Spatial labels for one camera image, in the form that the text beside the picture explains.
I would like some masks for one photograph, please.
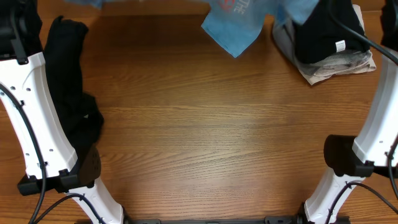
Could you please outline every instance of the wooden table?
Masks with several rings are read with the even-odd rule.
[[[364,12],[381,39],[379,12]],[[204,16],[74,18],[85,22],[84,89],[105,117],[102,178],[133,218],[163,220],[292,215],[320,180],[329,134],[357,135],[381,69],[310,86],[271,39],[272,19],[239,58],[200,27]],[[45,42],[52,19],[44,19]],[[22,197],[21,147],[0,109],[0,223],[27,223],[37,196]],[[365,181],[395,206],[387,178]],[[62,195],[49,192],[43,208]],[[353,223],[396,223],[356,189],[341,214]],[[73,202],[43,223],[87,217]]]

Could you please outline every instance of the black cable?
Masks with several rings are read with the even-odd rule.
[[[394,194],[396,195],[396,198],[398,200],[398,190],[396,186],[396,182],[394,180],[394,175],[392,174],[392,160],[394,159],[394,153],[396,151],[398,145],[398,136],[396,137],[396,140],[391,146],[390,152],[387,155],[387,164],[388,164],[388,176],[390,178],[391,186],[394,191]]]
[[[45,188],[46,188],[46,183],[47,183],[46,182],[47,172],[45,170],[45,163],[44,163],[44,160],[43,160],[42,153],[40,151],[39,144],[37,142],[36,135],[35,135],[35,133],[33,131],[32,125],[30,124],[29,119],[26,116],[24,109],[22,108],[23,105],[21,105],[19,103],[19,101],[17,100],[17,98],[1,83],[0,83],[0,90],[8,96],[8,98],[12,101],[12,103],[17,108],[19,114],[21,115],[21,118],[22,118],[22,120],[24,121],[24,123],[26,125],[26,128],[27,128],[27,131],[28,131],[28,133],[30,135],[30,138],[32,139],[33,147],[35,148],[36,155],[37,155],[37,158],[39,160],[40,169],[42,170],[42,189],[40,191],[39,201],[37,202],[36,209],[35,209],[35,211],[34,211],[34,213],[32,215],[32,218],[30,218],[30,221],[29,221],[29,223],[32,224],[34,222],[34,220],[36,219],[37,214],[39,214],[40,207],[42,206],[42,203],[43,203],[43,200],[44,200]]]
[[[350,29],[349,27],[347,27],[346,25],[342,24],[339,20],[336,19],[336,17],[333,15],[332,12],[332,4],[333,4],[333,0],[329,0],[329,16],[331,17],[332,21],[337,24],[338,26],[340,26],[341,28],[343,28],[344,30],[346,30],[347,32],[349,32],[350,34],[352,34],[353,36],[355,36],[357,39],[359,39],[362,42],[368,43],[370,46],[374,47],[376,50],[380,51],[380,53],[382,53],[383,55],[385,55],[387,58],[389,58],[390,60],[392,60],[396,65],[398,65],[398,58],[393,56],[390,52],[388,52],[386,49],[384,49],[383,47],[381,47],[380,45],[378,45],[377,43],[369,40],[367,37],[353,31],[352,29]]]
[[[330,222],[330,218],[333,214],[333,210],[336,207],[337,202],[339,201],[339,199],[341,198],[341,196],[344,194],[344,192],[348,189],[351,188],[352,185],[357,185],[360,187],[365,188],[366,190],[372,192],[374,195],[378,196],[379,199],[381,199],[386,205],[388,205],[388,207],[390,207],[396,214],[398,214],[398,209],[396,209],[387,199],[385,199],[381,194],[379,194],[379,192],[375,191],[374,189],[372,189],[371,187],[358,183],[358,182],[350,182],[347,183],[342,190],[340,190],[340,192],[338,193],[337,197],[335,198],[335,200],[333,201],[330,209],[329,209],[329,214],[328,214],[328,218],[326,219],[325,224],[329,224]]]
[[[67,195],[63,198],[61,198],[60,200],[58,200],[57,202],[55,202],[53,205],[51,205],[48,209],[46,209],[46,211],[43,212],[43,214],[36,219],[36,221],[34,222],[34,224],[38,224],[39,221],[41,221],[41,219],[44,218],[44,216],[46,216],[49,212],[51,212],[51,210],[53,210],[56,206],[58,206],[59,204],[61,204],[62,202],[73,198],[73,197],[78,197],[80,198],[80,200],[83,200],[86,202],[87,206],[89,206],[89,208],[91,209],[91,211],[94,213],[95,217],[98,219],[98,221],[101,224],[106,224],[104,222],[104,220],[98,215],[97,211],[95,210],[94,206],[91,204],[91,202],[84,196],[84,195],[80,195],[80,194],[70,194]]]

